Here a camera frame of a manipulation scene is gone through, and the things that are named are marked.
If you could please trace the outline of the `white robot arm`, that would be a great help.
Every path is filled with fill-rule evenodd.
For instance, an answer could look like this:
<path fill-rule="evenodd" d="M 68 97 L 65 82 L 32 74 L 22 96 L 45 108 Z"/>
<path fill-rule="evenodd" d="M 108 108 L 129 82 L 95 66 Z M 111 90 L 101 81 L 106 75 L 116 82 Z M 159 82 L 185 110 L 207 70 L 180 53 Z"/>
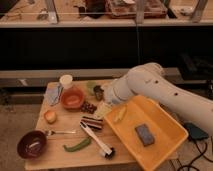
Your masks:
<path fill-rule="evenodd" d="M 213 135 L 213 100 L 178 88 L 165 79 L 165 70 L 155 62 L 131 68 L 125 75 L 104 85 L 101 107 L 111 108 L 135 95 L 143 95 L 160 102 L 183 118 Z"/>

